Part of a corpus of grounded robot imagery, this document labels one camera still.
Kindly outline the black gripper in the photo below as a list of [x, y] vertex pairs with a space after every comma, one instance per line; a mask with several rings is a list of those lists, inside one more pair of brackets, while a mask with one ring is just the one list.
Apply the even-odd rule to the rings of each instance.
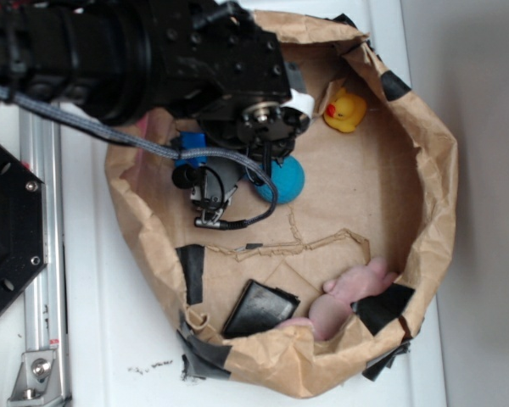
[[216, 146], [284, 159], [309, 126], [289, 106], [304, 83], [274, 33], [234, 1], [154, 1], [162, 61], [153, 105], [196, 120]]

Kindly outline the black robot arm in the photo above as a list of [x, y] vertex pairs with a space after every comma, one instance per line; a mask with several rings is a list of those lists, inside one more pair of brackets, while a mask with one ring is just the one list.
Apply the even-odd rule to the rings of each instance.
[[257, 159], [310, 123], [299, 70], [234, 1], [0, 1], [0, 86], [110, 126], [162, 108]]

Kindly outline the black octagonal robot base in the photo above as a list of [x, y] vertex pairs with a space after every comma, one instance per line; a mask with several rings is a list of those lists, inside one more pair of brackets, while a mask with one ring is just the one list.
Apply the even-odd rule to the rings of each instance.
[[0, 145], [0, 316], [46, 265], [42, 181]]

